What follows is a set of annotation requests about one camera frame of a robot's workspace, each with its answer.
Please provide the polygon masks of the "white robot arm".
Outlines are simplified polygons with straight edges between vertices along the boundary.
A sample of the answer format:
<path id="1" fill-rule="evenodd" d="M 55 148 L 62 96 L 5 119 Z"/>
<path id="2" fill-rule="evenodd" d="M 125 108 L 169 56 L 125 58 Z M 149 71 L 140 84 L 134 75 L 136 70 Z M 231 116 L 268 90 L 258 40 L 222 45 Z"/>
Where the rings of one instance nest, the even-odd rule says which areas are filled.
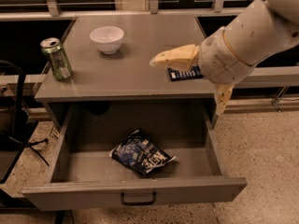
<path id="1" fill-rule="evenodd" d="M 216 114 L 221 115 L 235 84 L 268 57 L 299 45 L 298 27 L 299 0 L 254 0 L 200 45 L 162 51 L 149 65 L 188 72 L 197 64 L 215 85 Z"/>

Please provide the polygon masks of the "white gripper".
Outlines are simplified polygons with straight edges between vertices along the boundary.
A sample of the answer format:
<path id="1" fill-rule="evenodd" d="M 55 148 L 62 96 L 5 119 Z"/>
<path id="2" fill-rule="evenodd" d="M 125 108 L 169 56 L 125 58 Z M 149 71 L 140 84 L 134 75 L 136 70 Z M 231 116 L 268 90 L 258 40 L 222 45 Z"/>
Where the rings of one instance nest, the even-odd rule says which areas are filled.
<path id="1" fill-rule="evenodd" d="M 201 74 L 217 84 L 214 99 L 216 114 L 220 116 L 231 99 L 233 84 L 251 74 L 254 67 L 242 63 L 234 56 L 224 39 L 223 27 L 207 37 L 200 47 L 190 44 L 162 51 L 150 60 L 149 65 L 189 72 L 197 62 Z"/>

